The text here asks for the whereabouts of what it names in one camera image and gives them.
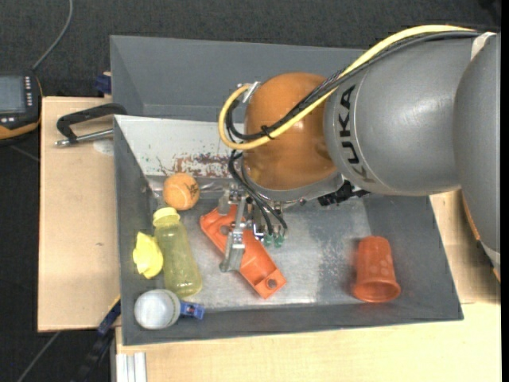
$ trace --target rust stain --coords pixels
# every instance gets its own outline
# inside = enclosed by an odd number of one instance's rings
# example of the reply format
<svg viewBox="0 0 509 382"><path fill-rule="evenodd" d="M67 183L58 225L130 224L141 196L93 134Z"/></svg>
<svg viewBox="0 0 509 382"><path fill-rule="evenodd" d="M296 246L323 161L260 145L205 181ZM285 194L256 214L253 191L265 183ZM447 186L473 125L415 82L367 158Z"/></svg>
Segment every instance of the rust stain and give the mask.
<svg viewBox="0 0 509 382"><path fill-rule="evenodd" d="M174 173L190 173L196 177L224 178L228 177L227 154L182 154L173 159L172 168L161 166L161 171L172 170Z"/></svg>

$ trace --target electronic device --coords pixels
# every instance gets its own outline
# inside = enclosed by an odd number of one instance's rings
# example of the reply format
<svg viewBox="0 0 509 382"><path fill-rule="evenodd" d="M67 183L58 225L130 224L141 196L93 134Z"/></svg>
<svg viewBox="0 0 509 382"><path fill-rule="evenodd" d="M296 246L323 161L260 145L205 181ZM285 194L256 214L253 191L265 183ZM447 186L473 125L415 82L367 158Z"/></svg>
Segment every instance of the electronic device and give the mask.
<svg viewBox="0 0 509 382"><path fill-rule="evenodd" d="M37 128L41 87L31 71L0 72L0 145Z"/></svg>

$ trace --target orange cylinder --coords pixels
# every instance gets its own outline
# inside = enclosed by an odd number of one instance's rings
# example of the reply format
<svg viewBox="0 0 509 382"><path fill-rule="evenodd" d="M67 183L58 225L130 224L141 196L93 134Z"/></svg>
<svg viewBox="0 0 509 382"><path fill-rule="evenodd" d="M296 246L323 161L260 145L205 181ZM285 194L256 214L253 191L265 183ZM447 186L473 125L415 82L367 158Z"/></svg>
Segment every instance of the orange cylinder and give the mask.
<svg viewBox="0 0 509 382"><path fill-rule="evenodd" d="M323 81L323 76L304 72L269 79L251 97L246 133L277 122ZM336 167L325 144L324 103L274 140L245 151L243 159L250 179L267 189L296 189L328 177Z"/></svg>
<svg viewBox="0 0 509 382"><path fill-rule="evenodd" d="M389 241L381 236L367 236L357 251L357 281L353 294L365 302L388 302L399 296Z"/></svg>

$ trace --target yellow bottle cap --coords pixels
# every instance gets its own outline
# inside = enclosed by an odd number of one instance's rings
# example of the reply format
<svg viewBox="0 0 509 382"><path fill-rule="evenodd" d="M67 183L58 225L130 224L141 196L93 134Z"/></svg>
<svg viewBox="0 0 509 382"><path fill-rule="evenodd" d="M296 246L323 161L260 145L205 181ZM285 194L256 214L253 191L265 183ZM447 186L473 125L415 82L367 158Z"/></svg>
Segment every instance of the yellow bottle cap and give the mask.
<svg viewBox="0 0 509 382"><path fill-rule="evenodd" d="M138 232L136 248L133 250L133 261L138 273L148 279L153 278L161 271L163 257L154 237Z"/></svg>
<svg viewBox="0 0 509 382"><path fill-rule="evenodd" d="M177 217L177 220L181 218L181 216L177 213L177 210L172 207L165 207L158 209L156 212L153 213L153 219L152 223L155 225L158 224L165 224L166 222L171 222Z"/></svg>

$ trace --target black floor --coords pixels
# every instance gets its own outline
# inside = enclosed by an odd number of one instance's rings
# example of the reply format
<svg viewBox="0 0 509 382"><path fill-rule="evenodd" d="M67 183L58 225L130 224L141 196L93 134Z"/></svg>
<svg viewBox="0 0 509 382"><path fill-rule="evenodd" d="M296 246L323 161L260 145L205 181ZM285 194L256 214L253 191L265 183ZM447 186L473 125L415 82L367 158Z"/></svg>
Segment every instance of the black floor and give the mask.
<svg viewBox="0 0 509 382"><path fill-rule="evenodd" d="M0 0L0 72L29 68L67 9L67 0ZM47 96L96 96L111 34L368 47L423 23L494 25L477 0L75 0L68 33L37 75ZM52 337L36 331L38 155L37 133L0 147L0 381L17 380ZM92 331L61 333L25 380L69 380L93 341ZM108 372L103 364L91 380Z"/></svg>

